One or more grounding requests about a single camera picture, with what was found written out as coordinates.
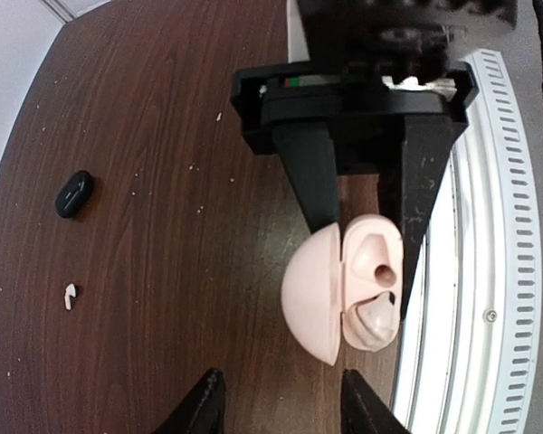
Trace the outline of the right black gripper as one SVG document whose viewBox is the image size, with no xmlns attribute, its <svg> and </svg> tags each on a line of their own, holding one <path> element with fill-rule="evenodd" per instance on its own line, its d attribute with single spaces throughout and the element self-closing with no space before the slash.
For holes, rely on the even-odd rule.
<svg viewBox="0 0 543 434">
<path fill-rule="evenodd" d="M 379 172 L 379 211 L 404 245 L 405 318 L 448 158 L 478 91 L 463 62 L 426 86 L 344 80 L 296 62 L 237 71 L 231 102 L 250 149 L 280 156 L 311 233 L 339 222 L 337 171 Z"/>
</svg>

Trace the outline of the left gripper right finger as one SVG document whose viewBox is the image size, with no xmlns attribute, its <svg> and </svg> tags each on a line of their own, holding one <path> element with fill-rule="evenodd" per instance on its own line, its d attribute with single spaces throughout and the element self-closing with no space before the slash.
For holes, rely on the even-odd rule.
<svg viewBox="0 0 543 434">
<path fill-rule="evenodd" d="M 357 370 L 342 375 L 342 432 L 410 434 Z"/>
</svg>

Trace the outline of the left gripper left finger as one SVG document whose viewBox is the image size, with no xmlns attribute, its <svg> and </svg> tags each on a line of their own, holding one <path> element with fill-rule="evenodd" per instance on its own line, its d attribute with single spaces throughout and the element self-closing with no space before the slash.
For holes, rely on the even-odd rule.
<svg viewBox="0 0 543 434">
<path fill-rule="evenodd" d="M 225 392 L 223 372 L 208 369 L 156 428 L 156 433 L 224 433 Z"/>
</svg>

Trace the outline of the round white case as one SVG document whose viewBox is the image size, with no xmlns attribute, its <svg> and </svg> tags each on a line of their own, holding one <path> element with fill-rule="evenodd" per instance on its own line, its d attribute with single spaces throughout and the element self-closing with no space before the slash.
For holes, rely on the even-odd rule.
<svg viewBox="0 0 543 434">
<path fill-rule="evenodd" d="M 341 342 L 372 352 L 358 336 L 356 307 L 384 292 L 395 295 L 399 329 L 403 259 L 399 230 L 380 215 L 362 215 L 345 231 L 333 223 L 311 235 L 281 284 L 282 313 L 301 347 L 328 365 L 337 361 Z"/>
</svg>

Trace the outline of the black earbud charging case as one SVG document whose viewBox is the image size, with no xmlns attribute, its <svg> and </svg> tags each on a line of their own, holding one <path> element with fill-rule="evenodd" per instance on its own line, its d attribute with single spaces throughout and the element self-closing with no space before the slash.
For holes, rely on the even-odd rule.
<svg viewBox="0 0 543 434">
<path fill-rule="evenodd" d="M 94 177 L 85 170 L 74 173 L 56 196 L 54 206 L 63 219 L 75 217 L 89 201 L 94 190 Z"/>
</svg>

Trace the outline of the white earbud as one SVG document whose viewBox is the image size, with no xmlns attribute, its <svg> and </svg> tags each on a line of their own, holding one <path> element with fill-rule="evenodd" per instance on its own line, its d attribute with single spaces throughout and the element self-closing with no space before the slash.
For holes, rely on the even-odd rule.
<svg viewBox="0 0 543 434">
<path fill-rule="evenodd" d="M 64 300 L 64 305 L 65 305 L 65 309 L 67 311 L 71 311 L 72 310 L 72 307 L 73 307 L 73 302 L 75 300 L 75 298 L 78 296 L 78 287 L 73 284 L 73 283 L 70 283 L 64 290 L 64 296 L 63 296 L 63 300 Z"/>
<path fill-rule="evenodd" d="M 395 295 L 384 292 L 356 307 L 360 323 L 358 336 L 368 351 L 377 352 L 388 346 L 397 334 Z"/>
</svg>

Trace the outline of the front aluminium rail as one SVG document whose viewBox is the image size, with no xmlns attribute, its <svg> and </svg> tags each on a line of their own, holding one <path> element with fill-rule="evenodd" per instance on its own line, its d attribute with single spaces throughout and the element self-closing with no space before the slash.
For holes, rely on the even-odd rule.
<svg viewBox="0 0 543 434">
<path fill-rule="evenodd" d="M 499 52 L 467 59 L 480 88 L 445 170 L 399 345 L 392 410 L 413 433 L 520 433 L 538 364 L 538 196 Z"/>
</svg>

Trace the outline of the right aluminium frame post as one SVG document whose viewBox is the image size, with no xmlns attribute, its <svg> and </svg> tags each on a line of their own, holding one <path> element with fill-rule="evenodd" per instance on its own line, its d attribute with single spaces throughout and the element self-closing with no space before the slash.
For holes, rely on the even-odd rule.
<svg viewBox="0 0 543 434">
<path fill-rule="evenodd" d="M 63 24 L 68 24 L 77 18 L 109 3 L 110 0 L 40 0 Z"/>
</svg>

